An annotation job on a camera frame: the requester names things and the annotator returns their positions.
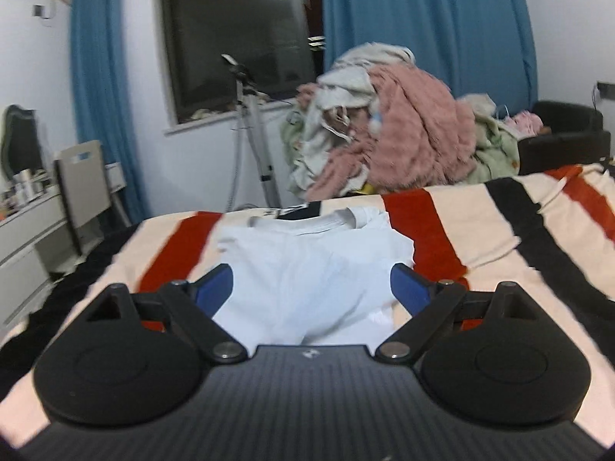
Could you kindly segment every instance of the bed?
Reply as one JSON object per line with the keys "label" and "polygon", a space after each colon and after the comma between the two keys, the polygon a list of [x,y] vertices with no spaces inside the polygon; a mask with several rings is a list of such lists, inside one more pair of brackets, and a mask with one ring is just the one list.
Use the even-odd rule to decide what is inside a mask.
{"label": "bed", "polygon": [[[430,187],[384,196],[320,201],[288,210],[177,213],[109,236],[21,322],[0,349],[0,433],[21,446],[47,424],[31,368],[53,337],[105,286],[133,292],[197,280],[214,265],[216,237],[253,216],[307,218],[374,206],[414,241],[414,269],[491,291],[519,283],[589,361],[592,380],[576,423],[615,443],[615,168],[566,166],[475,186]],[[409,318],[394,308],[397,326]]]}

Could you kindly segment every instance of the white drawer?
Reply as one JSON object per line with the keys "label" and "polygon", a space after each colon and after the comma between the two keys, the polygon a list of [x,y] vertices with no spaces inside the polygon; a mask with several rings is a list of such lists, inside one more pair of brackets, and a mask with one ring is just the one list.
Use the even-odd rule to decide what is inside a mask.
{"label": "white drawer", "polygon": [[17,216],[0,222],[0,264],[64,221],[59,195],[33,202]]}
{"label": "white drawer", "polygon": [[0,325],[10,323],[48,283],[47,272],[33,246],[0,267]]}

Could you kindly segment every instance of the white t-shirt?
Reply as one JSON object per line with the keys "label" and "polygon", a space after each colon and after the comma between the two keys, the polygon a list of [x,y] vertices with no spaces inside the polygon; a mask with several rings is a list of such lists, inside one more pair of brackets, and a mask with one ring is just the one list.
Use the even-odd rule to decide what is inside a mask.
{"label": "white t-shirt", "polygon": [[372,207],[299,221],[254,218],[218,242],[233,291],[214,314],[252,355],[259,344],[375,349],[394,332],[391,268],[412,265],[413,241]]}

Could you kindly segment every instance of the chair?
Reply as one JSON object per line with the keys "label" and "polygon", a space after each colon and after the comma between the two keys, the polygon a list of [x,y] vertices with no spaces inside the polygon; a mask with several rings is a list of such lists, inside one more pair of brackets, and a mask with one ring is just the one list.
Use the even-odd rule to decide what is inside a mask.
{"label": "chair", "polygon": [[58,152],[54,166],[71,240],[81,256],[87,251],[78,229],[111,207],[100,142],[93,140]]}
{"label": "chair", "polygon": [[7,107],[0,151],[2,172],[8,180],[24,169],[31,170],[33,174],[43,169],[35,111],[15,105]]}
{"label": "chair", "polygon": [[520,175],[610,158],[611,133],[603,129],[599,110],[579,104],[539,101],[532,112],[551,128],[551,134],[519,141]]}

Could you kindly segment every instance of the wall switch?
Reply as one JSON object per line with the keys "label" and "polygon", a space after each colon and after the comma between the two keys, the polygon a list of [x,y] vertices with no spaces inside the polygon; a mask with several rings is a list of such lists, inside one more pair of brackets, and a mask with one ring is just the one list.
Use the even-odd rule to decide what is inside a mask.
{"label": "wall switch", "polygon": [[599,81],[597,86],[601,99],[615,101],[615,83],[605,83],[603,81]]}

